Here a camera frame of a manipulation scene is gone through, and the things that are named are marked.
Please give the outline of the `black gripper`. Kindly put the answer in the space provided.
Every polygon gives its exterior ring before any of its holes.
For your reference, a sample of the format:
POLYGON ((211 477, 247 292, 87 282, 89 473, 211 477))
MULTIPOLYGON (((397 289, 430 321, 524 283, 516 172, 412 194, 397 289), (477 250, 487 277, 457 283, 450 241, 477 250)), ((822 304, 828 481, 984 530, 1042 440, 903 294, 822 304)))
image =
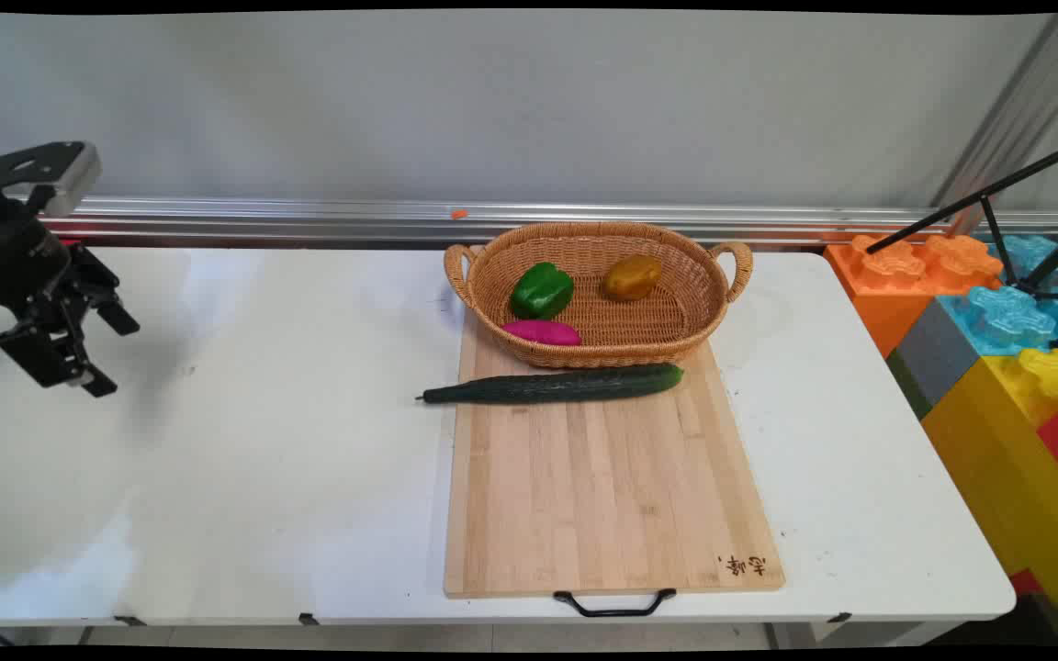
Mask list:
POLYGON ((19 320, 0 333, 0 350, 42 387, 80 387, 94 398, 117 392, 115 382, 92 363, 84 347, 83 322, 60 312, 51 296, 62 280, 68 293, 121 336, 138 333, 118 296, 120 277, 83 243, 63 244, 37 214, 54 192, 28 201, 0 192, 0 307, 19 320))

